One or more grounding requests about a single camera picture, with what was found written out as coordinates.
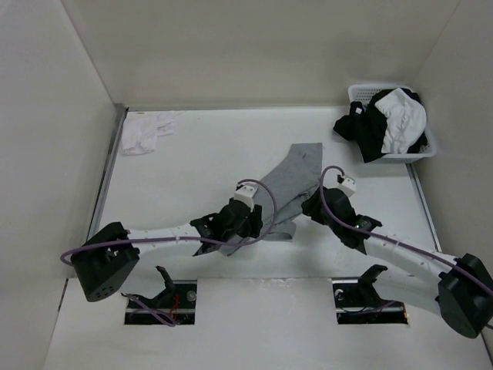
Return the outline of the grey tank top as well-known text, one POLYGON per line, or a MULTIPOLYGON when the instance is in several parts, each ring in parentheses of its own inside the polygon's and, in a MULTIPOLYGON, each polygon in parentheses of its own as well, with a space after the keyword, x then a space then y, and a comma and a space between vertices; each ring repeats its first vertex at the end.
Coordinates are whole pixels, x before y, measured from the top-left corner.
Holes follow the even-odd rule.
POLYGON ((322 170, 323 144, 297 143, 261 182, 253 201, 262 207, 265 241, 291 241, 302 214, 301 204, 318 189, 322 170))

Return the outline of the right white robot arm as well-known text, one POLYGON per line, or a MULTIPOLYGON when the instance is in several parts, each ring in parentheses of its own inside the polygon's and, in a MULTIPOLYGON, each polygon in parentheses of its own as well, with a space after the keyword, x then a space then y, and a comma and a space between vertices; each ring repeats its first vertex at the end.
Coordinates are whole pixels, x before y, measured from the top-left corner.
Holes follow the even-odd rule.
POLYGON ((399 301, 431 312, 466 338, 477 338, 492 319, 492 277, 473 254, 424 251, 380 235, 382 223, 357 214, 337 188, 322 188, 302 205, 303 215, 328 226, 342 244, 377 258, 359 278, 357 296, 369 305, 399 301))

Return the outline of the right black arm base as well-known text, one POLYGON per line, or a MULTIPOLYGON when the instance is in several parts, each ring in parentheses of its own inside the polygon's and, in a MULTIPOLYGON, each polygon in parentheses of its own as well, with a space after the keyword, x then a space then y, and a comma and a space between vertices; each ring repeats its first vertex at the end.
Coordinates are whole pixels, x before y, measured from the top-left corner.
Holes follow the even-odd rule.
POLYGON ((407 325, 403 303, 383 300, 374 283, 388 268, 375 264, 360 277, 339 277, 332 280, 332 290, 339 325, 407 325))

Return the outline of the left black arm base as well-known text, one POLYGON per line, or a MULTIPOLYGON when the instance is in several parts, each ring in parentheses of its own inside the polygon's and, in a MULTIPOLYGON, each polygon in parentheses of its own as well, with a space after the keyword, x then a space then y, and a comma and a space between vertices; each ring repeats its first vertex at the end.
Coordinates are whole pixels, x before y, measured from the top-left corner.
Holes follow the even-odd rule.
POLYGON ((176 327, 194 325, 198 283, 194 280, 173 280, 164 267, 156 268, 163 286, 152 297, 145 293, 127 299, 125 325, 162 325, 176 327))

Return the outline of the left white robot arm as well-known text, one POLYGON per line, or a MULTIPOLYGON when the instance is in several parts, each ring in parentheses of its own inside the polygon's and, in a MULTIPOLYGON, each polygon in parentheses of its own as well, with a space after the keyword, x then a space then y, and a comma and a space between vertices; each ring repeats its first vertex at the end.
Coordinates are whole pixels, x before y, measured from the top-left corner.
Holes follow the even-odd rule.
POLYGON ((228 244, 235 237, 258 238, 263 208, 231 198, 219 212, 180 227, 134 230, 120 222, 107 224, 70 254, 69 260, 89 302, 101 301, 119 290, 139 259, 150 251, 198 244, 197 255, 228 244))

